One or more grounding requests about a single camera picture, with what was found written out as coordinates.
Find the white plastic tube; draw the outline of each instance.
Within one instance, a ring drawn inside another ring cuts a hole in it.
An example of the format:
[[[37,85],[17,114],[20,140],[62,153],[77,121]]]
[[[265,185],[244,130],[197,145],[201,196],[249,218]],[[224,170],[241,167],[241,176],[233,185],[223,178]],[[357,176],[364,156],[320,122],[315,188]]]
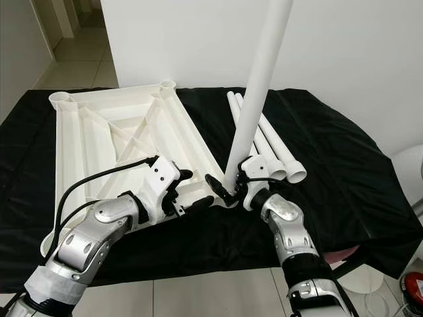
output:
[[[227,101],[229,101],[229,107],[231,108],[233,122],[235,123],[235,127],[237,127],[239,114],[241,113],[241,111],[239,109],[237,100],[235,99],[235,95],[233,94],[233,92],[229,91],[226,94],[226,96],[227,96]],[[257,149],[253,143],[250,149],[250,155],[257,155],[257,154],[258,154]]]
[[[243,97],[241,94],[235,95],[235,100],[237,101],[237,107],[242,109],[243,107]],[[278,180],[283,180],[286,177],[286,169],[283,162],[278,160],[275,153],[273,152],[269,142],[267,142],[266,137],[264,136],[262,130],[257,127],[256,133],[254,134],[254,144],[257,146],[258,154],[263,155],[267,162],[267,167],[270,173],[270,177],[276,178]]]
[[[242,104],[243,97],[241,94],[236,94],[235,98],[240,100],[239,104]],[[275,151],[276,156],[285,165],[286,179],[288,182],[295,184],[302,181],[307,176],[307,171],[304,166],[293,157],[291,151],[286,147],[285,143],[263,114],[260,115],[258,124],[272,146],[273,151]]]
[[[235,191],[237,166],[248,156],[251,149],[258,119],[263,110],[282,38],[285,34],[292,2],[293,0],[270,0],[247,84],[243,111],[239,117],[226,166],[224,186],[230,192]]]

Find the pink object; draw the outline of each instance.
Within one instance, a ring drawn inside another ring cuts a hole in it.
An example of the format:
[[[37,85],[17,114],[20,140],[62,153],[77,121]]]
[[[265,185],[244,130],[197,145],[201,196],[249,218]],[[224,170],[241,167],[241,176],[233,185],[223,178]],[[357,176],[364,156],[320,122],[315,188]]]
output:
[[[346,249],[342,251],[327,252],[323,256],[325,257],[325,261],[327,264],[333,264],[333,263],[342,261],[343,259],[353,254],[355,251],[357,251],[358,247],[359,246],[354,246],[350,249]]]

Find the white plastic tray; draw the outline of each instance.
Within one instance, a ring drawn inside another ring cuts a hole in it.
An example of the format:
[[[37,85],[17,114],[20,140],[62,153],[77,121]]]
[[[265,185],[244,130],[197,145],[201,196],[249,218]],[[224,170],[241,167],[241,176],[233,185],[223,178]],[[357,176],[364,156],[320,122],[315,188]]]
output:
[[[158,85],[50,95],[57,116],[56,210],[65,190],[78,180],[153,155],[164,155],[180,169],[193,171],[193,177],[178,187],[182,205],[207,195],[216,197],[204,175],[208,173],[222,181],[223,173],[174,87],[174,82],[166,81]],[[88,201],[114,198],[128,190],[136,194],[144,172],[145,166],[140,166],[86,183],[68,197],[61,221]],[[85,212],[80,212],[63,233],[84,216]],[[42,242],[43,255],[51,238],[52,233]]]

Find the white pipe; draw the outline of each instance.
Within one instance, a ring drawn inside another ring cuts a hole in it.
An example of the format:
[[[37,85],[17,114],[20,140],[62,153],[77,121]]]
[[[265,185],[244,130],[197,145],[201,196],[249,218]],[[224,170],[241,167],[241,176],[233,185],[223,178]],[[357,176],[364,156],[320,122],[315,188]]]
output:
[[[237,100],[235,99],[235,95],[233,94],[233,92],[229,91],[226,94],[226,96],[227,96],[227,101],[229,101],[229,106],[231,107],[233,122],[235,123],[235,127],[237,127],[239,114],[241,113],[241,111],[239,109]],[[258,154],[257,149],[253,143],[250,149],[250,155],[257,155],[257,154]]]
[[[239,109],[242,109],[243,97],[241,96],[241,94],[236,94],[235,100],[237,101],[237,107],[239,107]],[[259,127],[257,127],[256,133],[254,134],[254,144],[257,146],[258,154],[263,155],[266,159],[270,177],[276,178],[278,180],[283,180],[286,177],[285,165],[283,164],[283,162],[278,160],[269,142],[267,142],[266,137],[264,136],[262,130]]]
[[[235,191],[238,164],[248,157],[252,145],[288,23],[292,2],[293,0],[270,0],[250,71],[243,111],[238,120],[226,166],[224,186],[230,192]]]
[[[236,94],[235,98],[240,100],[242,104],[243,97],[241,94]],[[293,157],[291,151],[286,147],[285,143],[263,114],[260,115],[258,124],[272,146],[273,151],[275,151],[276,156],[285,165],[288,182],[295,184],[302,181],[307,176],[307,171],[304,166]]]

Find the black cloth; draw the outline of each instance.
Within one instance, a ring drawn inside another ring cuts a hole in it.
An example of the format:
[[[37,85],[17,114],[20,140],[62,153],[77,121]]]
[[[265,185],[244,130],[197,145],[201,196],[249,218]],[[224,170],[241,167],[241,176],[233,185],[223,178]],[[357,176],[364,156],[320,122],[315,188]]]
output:
[[[235,132],[228,90],[177,90],[223,170]],[[51,93],[29,90],[0,126],[0,293],[21,289],[41,263],[39,246],[52,229]],[[302,208],[319,248],[360,245],[369,265],[398,277],[423,231],[389,158],[356,124],[305,90],[270,90],[264,114],[308,173],[299,184],[273,190]],[[123,237],[93,285],[274,266],[279,263],[272,234],[258,213],[212,207]]]

